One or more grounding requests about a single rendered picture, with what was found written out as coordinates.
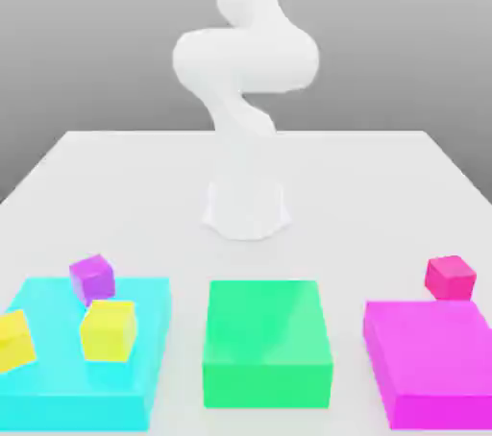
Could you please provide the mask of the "small yellow cube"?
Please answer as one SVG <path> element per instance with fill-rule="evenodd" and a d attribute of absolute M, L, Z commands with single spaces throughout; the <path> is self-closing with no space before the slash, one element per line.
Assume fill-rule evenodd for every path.
<path fill-rule="evenodd" d="M 0 374 L 35 362 L 37 355 L 22 309 L 0 315 Z"/>
<path fill-rule="evenodd" d="M 85 360 L 127 362 L 136 334 L 134 302 L 94 300 L 80 325 Z"/>

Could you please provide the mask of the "large green box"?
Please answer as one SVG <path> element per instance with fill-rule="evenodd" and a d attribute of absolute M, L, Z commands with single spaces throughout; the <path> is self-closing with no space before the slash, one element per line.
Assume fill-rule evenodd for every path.
<path fill-rule="evenodd" d="M 212 281 L 202 371 L 207 408 L 328 408 L 333 359 L 317 283 Z"/>

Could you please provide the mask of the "small pink cube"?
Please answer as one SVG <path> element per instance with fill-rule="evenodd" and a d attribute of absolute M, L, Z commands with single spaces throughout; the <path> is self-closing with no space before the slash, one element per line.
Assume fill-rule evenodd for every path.
<path fill-rule="evenodd" d="M 477 273 L 460 256 L 431 258 L 425 286 L 437 300 L 470 301 Z"/>

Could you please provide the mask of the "large cyan box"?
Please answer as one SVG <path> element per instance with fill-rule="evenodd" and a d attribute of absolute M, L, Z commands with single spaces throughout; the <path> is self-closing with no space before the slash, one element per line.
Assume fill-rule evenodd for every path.
<path fill-rule="evenodd" d="M 143 431 L 150 425 L 171 319 L 167 278 L 120 278 L 116 297 L 135 304 L 137 337 L 128 361 L 88 362 L 80 341 L 86 310 L 67 278 L 28 278 L 21 309 L 35 362 L 0 374 L 0 431 Z"/>

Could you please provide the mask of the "large magenta box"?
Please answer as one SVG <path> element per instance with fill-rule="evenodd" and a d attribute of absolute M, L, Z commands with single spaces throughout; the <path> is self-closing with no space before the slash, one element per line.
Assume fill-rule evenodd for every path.
<path fill-rule="evenodd" d="M 362 333 L 392 429 L 492 429 L 492 327 L 471 301 L 369 302 Z"/>

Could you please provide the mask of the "small purple cube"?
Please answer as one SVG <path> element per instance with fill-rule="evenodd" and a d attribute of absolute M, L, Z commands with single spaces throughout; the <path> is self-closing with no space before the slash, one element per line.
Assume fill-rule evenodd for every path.
<path fill-rule="evenodd" d="M 94 300 L 105 300 L 115 295 L 114 271 L 100 254 L 71 264 L 69 276 L 75 295 L 85 307 Z"/>

